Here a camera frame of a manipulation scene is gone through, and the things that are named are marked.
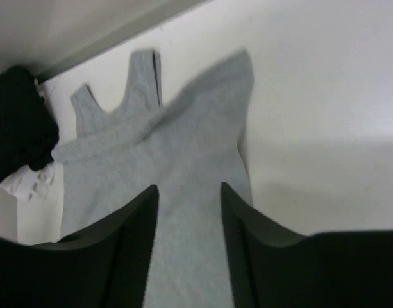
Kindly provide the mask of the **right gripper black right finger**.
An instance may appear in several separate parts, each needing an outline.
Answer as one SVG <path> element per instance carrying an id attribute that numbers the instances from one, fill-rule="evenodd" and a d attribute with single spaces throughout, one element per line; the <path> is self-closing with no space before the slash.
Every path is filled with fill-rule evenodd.
<path id="1" fill-rule="evenodd" d="M 221 213 L 236 307 L 393 307 L 393 230 L 301 235 L 227 183 Z"/>

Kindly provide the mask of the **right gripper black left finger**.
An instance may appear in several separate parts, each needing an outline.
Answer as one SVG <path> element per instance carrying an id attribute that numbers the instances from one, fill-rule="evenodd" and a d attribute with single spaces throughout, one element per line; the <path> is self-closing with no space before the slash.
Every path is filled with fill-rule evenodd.
<path id="1" fill-rule="evenodd" d="M 0 307 L 142 307 L 158 200 L 151 185 L 56 243 L 0 238 Z"/>

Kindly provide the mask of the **grey tank top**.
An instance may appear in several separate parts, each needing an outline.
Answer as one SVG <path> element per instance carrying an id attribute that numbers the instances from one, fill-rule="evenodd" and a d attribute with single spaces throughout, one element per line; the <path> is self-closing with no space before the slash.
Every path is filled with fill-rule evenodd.
<path id="1" fill-rule="evenodd" d="M 237 149 L 253 89 L 247 51 L 220 61 L 161 101 L 160 57 L 131 55 L 126 92 L 105 112 L 89 88 L 72 96 L 77 137 L 53 150 L 64 168 L 62 235 L 159 188 L 146 307 L 232 307 L 220 188 L 250 199 Z"/>

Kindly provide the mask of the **folded white tank top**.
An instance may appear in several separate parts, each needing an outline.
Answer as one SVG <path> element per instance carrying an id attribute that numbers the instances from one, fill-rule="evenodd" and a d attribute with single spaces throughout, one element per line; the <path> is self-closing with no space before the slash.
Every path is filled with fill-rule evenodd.
<path id="1" fill-rule="evenodd" d="M 55 174 L 53 164 L 48 164 L 39 171 L 32 171 L 23 166 L 0 183 L 0 188 L 22 201 L 44 199 Z"/>

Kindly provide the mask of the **folded black tank top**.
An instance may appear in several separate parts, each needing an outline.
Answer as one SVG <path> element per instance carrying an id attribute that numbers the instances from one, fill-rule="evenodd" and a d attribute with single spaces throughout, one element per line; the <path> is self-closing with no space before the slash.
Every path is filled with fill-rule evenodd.
<path id="1" fill-rule="evenodd" d="M 37 86 L 21 66 L 0 74 L 0 183 L 23 166 L 39 171 L 53 162 L 59 128 Z"/>

